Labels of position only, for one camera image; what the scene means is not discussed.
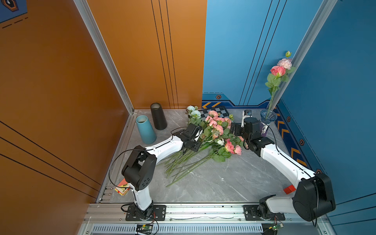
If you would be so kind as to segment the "bunch of pink flowers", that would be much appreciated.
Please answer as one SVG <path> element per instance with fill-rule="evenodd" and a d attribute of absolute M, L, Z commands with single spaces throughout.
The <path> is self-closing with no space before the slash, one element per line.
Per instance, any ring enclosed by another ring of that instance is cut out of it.
<path fill-rule="evenodd" d="M 192 171 L 197 169 L 209 160 L 223 163 L 233 155 L 242 154 L 244 139 L 230 133 L 234 117 L 219 117 L 216 111 L 210 111 L 205 120 L 201 119 L 201 113 L 196 106 L 188 106 L 186 114 L 189 117 L 189 124 L 192 123 L 203 128 L 199 137 L 201 147 L 198 152 L 180 150 L 165 160 L 165 174 L 172 179 L 168 186 L 171 186 Z"/>

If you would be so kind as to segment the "pale pink carnation stem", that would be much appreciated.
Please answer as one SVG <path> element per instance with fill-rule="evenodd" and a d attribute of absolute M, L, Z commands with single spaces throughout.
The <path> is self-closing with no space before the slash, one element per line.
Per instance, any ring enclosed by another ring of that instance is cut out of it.
<path fill-rule="evenodd" d="M 281 59 L 278 63 L 278 66 L 285 68 L 286 70 L 290 70 L 292 65 L 292 53 L 290 51 L 287 51 L 285 53 L 285 58 Z"/>

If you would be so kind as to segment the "blue purple glass vase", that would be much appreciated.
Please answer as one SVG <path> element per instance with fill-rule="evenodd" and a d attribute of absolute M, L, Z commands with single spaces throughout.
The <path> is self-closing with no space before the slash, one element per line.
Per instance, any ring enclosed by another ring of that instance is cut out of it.
<path fill-rule="evenodd" d="M 260 133 L 262 137 L 266 137 L 270 123 L 277 120 L 277 114 L 274 111 L 264 109 L 260 112 Z"/>

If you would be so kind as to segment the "red block right side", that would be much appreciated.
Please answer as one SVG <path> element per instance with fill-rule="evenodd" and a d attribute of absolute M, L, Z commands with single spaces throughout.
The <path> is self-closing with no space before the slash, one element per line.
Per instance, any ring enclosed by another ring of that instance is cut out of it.
<path fill-rule="evenodd" d="M 291 194 L 296 191 L 294 185 L 290 185 L 284 189 L 285 194 Z"/>

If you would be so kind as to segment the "pink rose stem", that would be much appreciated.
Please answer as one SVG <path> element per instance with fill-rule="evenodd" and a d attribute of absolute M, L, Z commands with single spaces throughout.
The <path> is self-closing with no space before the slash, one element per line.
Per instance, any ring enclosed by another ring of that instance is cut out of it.
<path fill-rule="evenodd" d="M 275 95 L 280 88 L 282 82 L 288 82 L 287 69 L 283 66 L 274 66 L 271 69 L 271 73 L 267 76 L 267 82 L 265 85 L 268 87 L 268 91 L 271 95 L 271 99 L 268 105 L 266 118 L 269 118 L 270 112 L 272 111 L 272 102 L 274 101 Z"/>

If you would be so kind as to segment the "aluminium corner post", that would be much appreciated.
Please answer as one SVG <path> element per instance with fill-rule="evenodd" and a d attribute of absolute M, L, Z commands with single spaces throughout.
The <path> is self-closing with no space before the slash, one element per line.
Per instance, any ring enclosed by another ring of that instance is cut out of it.
<path fill-rule="evenodd" d="M 282 95 L 286 91 L 288 85 L 290 84 L 292 78 L 294 77 L 296 71 L 301 65 L 303 59 L 305 58 L 307 52 L 309 51 L 310 47 L 315 41 L 317 35 L 319 34 L 320 30 L 325 24 L 327 18 L 329 17 L 336 3 L 337 3 L 337 0 L 322 1 L 296 53 L 294 54 L 294 58 L 292 59 L 293 65 L 296 67 L 296 70 L 290 74 L 288 81 L 283 82 L 280 89 L 276 92 L 275 98 L 273 99 L 273 102 L 271 103 L 272 110 L 276 108 L 278 102 L 280 101 Z"/>
<path fill-rule="evenodd" d="M 121 97 L 121 100 L 123 101 L 128 113 L 130 115 L 134 114 L 134 107 L 132 105 L 132 102 L 130 100 L 130 97 L 126 91 L 126 88 L 123 84 L 123 81 L 118 73 L 118 70 L 116 68 L 116 65 L 111 57 L 111 54 L 107 48 L 107 45 L 104 41 L 104 38 L 100 32 L 100 29 L 96 23 L 96 20 L 93 16 L 93 13 L 89 7 L 89 4 L 87 1 L 84 0 L 74 0 L 75 6 L 85 23 L 86 28 L 88 29 L 88 32 L 102 58 L 102 61 L 104 62 L 107 71 L 119 93 L 119 96 Z"/>

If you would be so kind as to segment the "black white chessboard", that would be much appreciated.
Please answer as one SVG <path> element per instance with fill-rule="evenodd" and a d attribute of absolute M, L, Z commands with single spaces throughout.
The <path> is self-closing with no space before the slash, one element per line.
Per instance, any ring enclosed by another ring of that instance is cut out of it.
<path fill-rule="evenodd" d="M 199 110 L 199 111 L 201 113 L 201 119 L 202 120 L 206 119 L 206 117 L 209 115 L 210 111 L 216 111 L 220 118 L 226 118 L 226 117 L 229 118 L 230 117 L 230 113 L 228 112 L 228 110 L 224 106 L 219 106 L 219 107 L 214 107 L 214 108 L 209 108 L 209 109 L 202 109 L 202 110 Z"/>

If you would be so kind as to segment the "left green circuit board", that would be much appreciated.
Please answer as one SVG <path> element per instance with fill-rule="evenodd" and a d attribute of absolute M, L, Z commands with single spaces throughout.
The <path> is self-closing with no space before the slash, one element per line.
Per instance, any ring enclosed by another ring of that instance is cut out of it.
<path fill-rule="evenodd" d="M 151 235 L 153 233 L 153 225 L 151 224 L 137 224 L 136 235 Z"/>

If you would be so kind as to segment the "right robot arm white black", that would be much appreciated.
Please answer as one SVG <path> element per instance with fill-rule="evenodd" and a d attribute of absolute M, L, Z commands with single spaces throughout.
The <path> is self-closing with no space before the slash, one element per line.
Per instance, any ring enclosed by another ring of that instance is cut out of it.
<path fill-rule="evenodd" d="M 286 156 L 274 141 L 261 135 L 259 120 L 245 117 L 241 123 L 232 123 L 230 132 L 243 137 L 248 150 L 273 165 L 295 188 L 294 195 L 271 195 L 260 199 L 259 217 L 273 219 L 279 213 L 294 213 L 305 221 L 313 221 L 336 209 L 329 176 L 317 174 Z"/>

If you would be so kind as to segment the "red box left side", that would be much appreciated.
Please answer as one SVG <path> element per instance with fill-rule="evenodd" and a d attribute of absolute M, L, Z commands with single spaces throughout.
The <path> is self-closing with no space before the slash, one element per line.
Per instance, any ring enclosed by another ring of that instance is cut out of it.
<path fill-rule="evenodd" d="M 124 196 L 126 195 L 129 190 L 130 190 L 130 186 L 129 186 L 129 183 L 123 179 L 116 187 L 115 187 L 115 191 L 120 194 L 121 196 Z"/>

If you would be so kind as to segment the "black cylindrical vase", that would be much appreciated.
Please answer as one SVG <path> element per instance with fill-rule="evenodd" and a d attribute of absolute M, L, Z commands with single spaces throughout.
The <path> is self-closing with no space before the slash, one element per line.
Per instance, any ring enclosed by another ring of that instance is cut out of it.
<path fill-rule="evenodd" d="M 167 128 L 167 121 L 161 104 L 153 103 L 150 106 L 154 126 L 157 130 L 164 130 Z"/>

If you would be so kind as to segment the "teal ceramic vase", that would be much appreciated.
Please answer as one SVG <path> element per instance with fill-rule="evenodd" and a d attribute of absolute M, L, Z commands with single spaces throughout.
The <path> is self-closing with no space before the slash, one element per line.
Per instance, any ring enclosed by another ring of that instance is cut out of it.
<path fill-rule="evenodd" d="M 156 140 L 156 134 L 149 121 L 149 118 L 145 115 L 138 116 L 136 118 L 136 124 L 142 141 L 147 145 L 154 143 Z"/>

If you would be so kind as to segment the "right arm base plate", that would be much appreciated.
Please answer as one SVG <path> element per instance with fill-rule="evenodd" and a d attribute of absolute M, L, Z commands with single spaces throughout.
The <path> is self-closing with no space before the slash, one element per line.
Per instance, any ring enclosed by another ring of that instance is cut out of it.
<path fill-rule="evenodd" d="M 272 221 L 275 218 L 285 221 L 283 213 L 273 213 L 264 204 L 252 204 L 243 206 L 245 219 L 247 221 Z"/>

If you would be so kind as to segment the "right aluminium corner post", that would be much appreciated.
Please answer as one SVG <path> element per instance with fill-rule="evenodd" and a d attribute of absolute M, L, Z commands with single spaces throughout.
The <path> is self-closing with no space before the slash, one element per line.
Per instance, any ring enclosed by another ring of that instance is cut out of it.
<path fill-rule="evenodd" d="M 319 34 L 320 30 L 325 24 L 327 18 L 329 17 L 336 3 L 337 3 L 337 0 L 322 1 L 296 53 L 294 54 L 294 58 L 292 59 L 293 65 L 296 67 L 296 70 L 290 74 L 288 81 L 283 82 L 280 89 L 276 92 L 275 98 L 273 99 L 273 102 L 271 103 L 272 110 L 276 108 L 278 102 L 280 101 L 282 95 L 286 91 L 288 85 L 290 84 L 292 78 L 294 77 L 296 71 L 301 65 L 303 59 L 305 58 L 307 52 L 309 51 L 310 47 L 315 41 L 317 35 Z"/>

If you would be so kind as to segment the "left aluminium corner post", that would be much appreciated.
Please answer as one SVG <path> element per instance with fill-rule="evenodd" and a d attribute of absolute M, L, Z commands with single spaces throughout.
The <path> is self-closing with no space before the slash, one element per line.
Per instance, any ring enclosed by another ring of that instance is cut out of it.
<path fill-rule="evenodd" d="M 111 57 L 111 54 L 107 48 L 107 45 L 104 41 L 104 38 L 100 32 L 100 29 L 96 23 L 96 20 L 93 16 L 93 13 L 89 7 L 89 4 L 87 1 L 84 0 L 74 0 L 75 6 L 85 23 L 86 28 L 88 29 L 88 32 L 102 58 L 102 61 L 104 62 L 107 71 L 119 93 L 119 96 L 121 97 L 121 100 L 123 101 L 128 113 L 130 115 L 134 114 L 134 107 L 132 105 L 132 102 L 130 100 L 130 97 L 126 91 L 126 88 L 123 84 L 123 81 L 118 73 L 118 70 L 116 68 L 116 65 Z"/>

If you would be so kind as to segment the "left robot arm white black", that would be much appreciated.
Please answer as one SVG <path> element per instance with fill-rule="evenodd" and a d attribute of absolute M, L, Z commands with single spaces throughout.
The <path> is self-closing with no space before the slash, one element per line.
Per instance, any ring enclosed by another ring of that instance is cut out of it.
<path fill-rule="evenodd" d="M 203 128 L 189 124 L 186 129 L 179 130 L 168 139 L 149 147 L 136 146 L 132 149 L 121 174 L 129 184 L 134 196 L 136 208 L 149 214 L 153 201 L 149 192 L 156 165 L 163 159 L 182 150 L 197 152 L 201 146 L 199 136 Z"/>

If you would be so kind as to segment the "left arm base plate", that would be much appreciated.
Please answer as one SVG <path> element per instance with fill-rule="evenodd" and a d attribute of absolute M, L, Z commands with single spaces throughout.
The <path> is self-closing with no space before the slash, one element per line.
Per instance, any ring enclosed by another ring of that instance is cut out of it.
<path fill-rule="evenodd" d="M 130 205 L 126 212 L 126 221 L 164 221 L 166 216 L 166 205 L 151 205 L 142 211 L 135 205 Z"/>

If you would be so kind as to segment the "aluminium front rail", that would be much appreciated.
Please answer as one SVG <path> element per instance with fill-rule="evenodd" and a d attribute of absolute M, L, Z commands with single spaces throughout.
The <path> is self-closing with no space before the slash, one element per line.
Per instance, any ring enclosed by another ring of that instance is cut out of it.
<path fill-rule="evenodd" d="M 285 221 L 247 221 L 243 206 L 256 203 L 155 203 L 166 205 L 164 223 L 307 223 L 297 214 L 286 213 Z M 126 212 L 129 205 L 123 203 L 103 203 L 89 205 L 84 216 L 84 223 L 131 223 L 126 221 Z"/>

